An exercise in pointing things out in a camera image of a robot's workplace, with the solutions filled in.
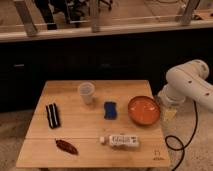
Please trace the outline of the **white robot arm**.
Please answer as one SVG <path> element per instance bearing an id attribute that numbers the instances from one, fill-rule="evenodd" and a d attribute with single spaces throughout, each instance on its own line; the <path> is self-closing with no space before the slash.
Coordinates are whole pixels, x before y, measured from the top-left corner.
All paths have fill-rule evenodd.
<path id="1" fill-rule="evenodd" d="M 187 98 L 213 112 L 213 84 L 206 81 L 209 72 L 207 63 L 199 59 L 167 71 L 167 84 L 158 93 L 163 121 L 170 121 Z"/>

